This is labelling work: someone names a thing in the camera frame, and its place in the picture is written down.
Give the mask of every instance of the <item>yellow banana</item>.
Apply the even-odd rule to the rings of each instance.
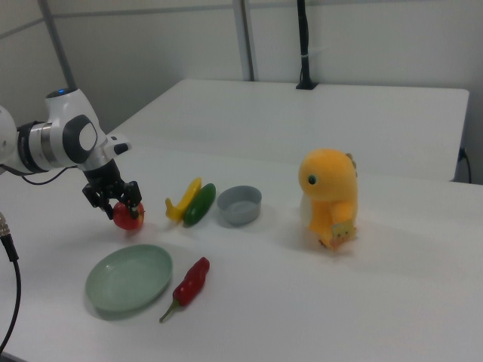
[[[195,178],[186,189],[183,198],[177,206],[174,206],[170,198],[166,199],[166,216],[176,222],[183,219],[184,213],[188,209],[189,204],[193,198],[198,194],[199,190],[202,188],[202,178]]]

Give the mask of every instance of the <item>small gray bowl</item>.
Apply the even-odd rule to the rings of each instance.
[[[252,186],[236,186],[218,197],[217,205],[223,218],[240,226],[254,221],[260,215],[262,193]]]

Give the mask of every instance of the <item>white wall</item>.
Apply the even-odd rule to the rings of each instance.
[[[298,82],[298,20],[291,3],[249,2],[257,80]],[[483,184],[482,0],[351,2],[308,6],[306,12],[313,80],[467,89],[463,145],[471,158],[473,182]],[[458,178],[466,179],[464,164]]]
[[[37,2],[0,0],[0,104],[17,125],[45,121],[44,98],[66,86]]]
[[[49,5],[77,86],[104,130],[181,79],[248,79],[232,0],[49,0]]]

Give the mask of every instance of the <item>light green dish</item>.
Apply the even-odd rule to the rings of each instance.
[[[168,285],[173,261],[155,245],[126,247],[108,255],[92,269],[85,284],[91,303],[104,311],[142,307]]]

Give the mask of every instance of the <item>white table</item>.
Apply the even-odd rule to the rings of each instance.
[[[117,159],[144,197],[146,224],[135,236],[90,207],[77,170],[41,188],[2,175],[1,209],[24,288],[6,352],[40,362],[481,360],[483,188],[361,172],[358,239],[332,254],[300,224],[298,164],[173,149],[154,142],[146,112],[121,127],[134,148]],[[144,139],[142,128],[150,130]],[[179,199],[196,176],[219,191],[256,186],[260,218],[232,229],[212,207],[198,225],[173,227],[164,199]],[[99,314],[85,298],[89,271],[141,243],[172,255],[171,285],[142,311]],[[202,293],[159,324],[171,291],[201,256],[211,261]],[[0,303],[3,335],[14,304],[5,253]]]
[[[119,130],[138,144],[299,164],[351,152],[360,171],[454,178],[469,93],[459,89],[185,80]]]

